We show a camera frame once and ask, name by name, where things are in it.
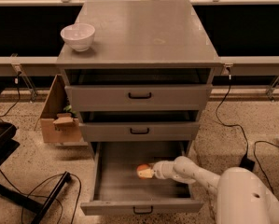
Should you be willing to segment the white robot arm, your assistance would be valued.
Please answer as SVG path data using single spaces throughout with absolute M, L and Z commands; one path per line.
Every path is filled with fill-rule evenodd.
M 143 179 L 173 179 L 191 184 L 197 181 L 216 195 L 216 224 L 279 224 L 279 201 L 251 171 L 241 167 L 216 175 L 188 157 L 158 161 L 137 167 Z

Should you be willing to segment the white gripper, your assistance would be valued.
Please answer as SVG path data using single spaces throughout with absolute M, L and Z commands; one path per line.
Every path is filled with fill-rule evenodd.
M 176 175 L 173 161 L 159 161 L 153 165 L 153 168 L 146 168 L 138 171 L 141 179 L 151 179 L 153 176 L 158 179 L 173 179 Z

